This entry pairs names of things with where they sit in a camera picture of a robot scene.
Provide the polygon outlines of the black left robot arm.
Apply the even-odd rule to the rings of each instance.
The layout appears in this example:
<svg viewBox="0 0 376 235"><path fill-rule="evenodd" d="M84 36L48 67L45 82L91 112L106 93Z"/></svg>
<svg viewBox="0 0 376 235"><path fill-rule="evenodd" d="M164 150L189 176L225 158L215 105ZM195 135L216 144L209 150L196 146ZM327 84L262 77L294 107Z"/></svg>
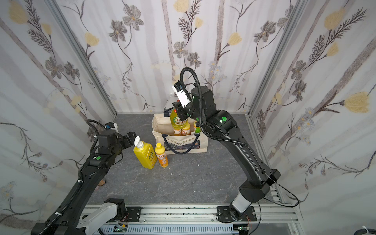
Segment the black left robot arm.
<svg viewBox="0 0 376 235"><path fill-rule="evenodd" d="M82 224L79 223L87 202L116 163L116 157L121 155L123 150L132 147L136 139L134 132L124 136L120 134L114 122L100 124L102 132L95 127L97 121L88 119L86 123L96 134L89 157L78 170L78 179L64 201L46 222L34 225L32 235L93 235L108 221L119 220L126 215L124 200L110 200L88 215Z"/></svg>

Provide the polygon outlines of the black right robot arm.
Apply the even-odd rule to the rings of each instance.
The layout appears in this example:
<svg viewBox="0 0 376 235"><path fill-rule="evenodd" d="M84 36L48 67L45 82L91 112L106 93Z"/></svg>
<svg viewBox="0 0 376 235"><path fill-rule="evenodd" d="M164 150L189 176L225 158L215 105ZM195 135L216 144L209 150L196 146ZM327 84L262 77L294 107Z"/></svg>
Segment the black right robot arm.
<svg viewBox="0 0 376 235"><path fill-rule="evenodd" d="M269 193L280 178L280 172L271 169L249 146L232 115L217 109L212 90L200 85L192 68L181 70L180 80L173 85L173 90L178 96L173 107L179 119L195 120L202 134L224 145L244 171L247 179L229 206L231 217L239 220L250 205Z"/></svg>

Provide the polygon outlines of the large yellow soap bottle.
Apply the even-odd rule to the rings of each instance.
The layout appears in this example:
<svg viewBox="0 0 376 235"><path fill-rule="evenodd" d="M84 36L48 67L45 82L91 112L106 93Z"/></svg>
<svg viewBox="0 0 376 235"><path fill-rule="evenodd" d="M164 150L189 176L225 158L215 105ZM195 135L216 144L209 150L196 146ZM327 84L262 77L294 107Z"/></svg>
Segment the large yellow soap bottle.
<svg viewBox="0 0 376 235"><path fill-rule="evenodd" d="M151 144L141 141L141 138L137 136L134 141L133 151L144 168L154 168L157 157Z"/></svg>

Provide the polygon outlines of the green bottle red cap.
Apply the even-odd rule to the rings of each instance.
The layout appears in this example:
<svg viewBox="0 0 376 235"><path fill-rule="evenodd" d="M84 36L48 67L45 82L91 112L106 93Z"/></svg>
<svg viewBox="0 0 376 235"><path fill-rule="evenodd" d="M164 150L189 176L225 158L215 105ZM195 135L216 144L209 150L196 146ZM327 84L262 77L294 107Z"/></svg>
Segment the green bottle red cap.
<svg viewBox="0 0 376 235"><path fill-rule="evenodd" d="M186 120L182 121L179 118L176 109L172 109L172 111L170 113L170 123L172 125L172 128L175 129L175 130L183 129L187 125L187 121Z"/></svg>

